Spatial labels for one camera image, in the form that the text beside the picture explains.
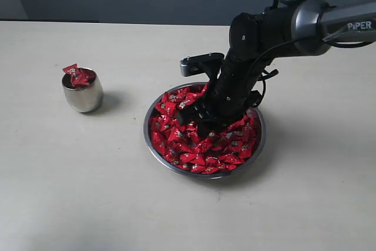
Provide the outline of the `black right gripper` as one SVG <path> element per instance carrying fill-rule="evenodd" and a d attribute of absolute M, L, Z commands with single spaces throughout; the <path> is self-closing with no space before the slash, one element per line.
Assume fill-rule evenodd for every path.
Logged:
<path fill-rule="evenodd" d="M 178 110 L 179 125 L 197 122 L 197 134 L 207 138 L 240 119 L 248 108 L 256 108 L 264 92 L 254 90 L 264 81 L 263 65 L 223 65 L 219 77 L 210 83 L 204 98 Z"/>

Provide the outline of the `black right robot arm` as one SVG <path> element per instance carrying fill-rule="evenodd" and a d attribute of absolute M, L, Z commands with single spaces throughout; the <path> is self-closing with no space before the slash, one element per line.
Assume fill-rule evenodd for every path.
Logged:
<path fill-rule="evenodd" d="M 241 13 L 231 22 L 229 51 L 184 58 L 183 76 L 205 73 L 204 95 L 176 114 L 181 125 L 194 121 L 206 137 L 261 104 L 266 71 L 274 59 L 320 56 L 330 48 L 360 48 L 375 42 L 375 1 L 332 6 L 323 0 L 272 0 L 263 13 Z"/>

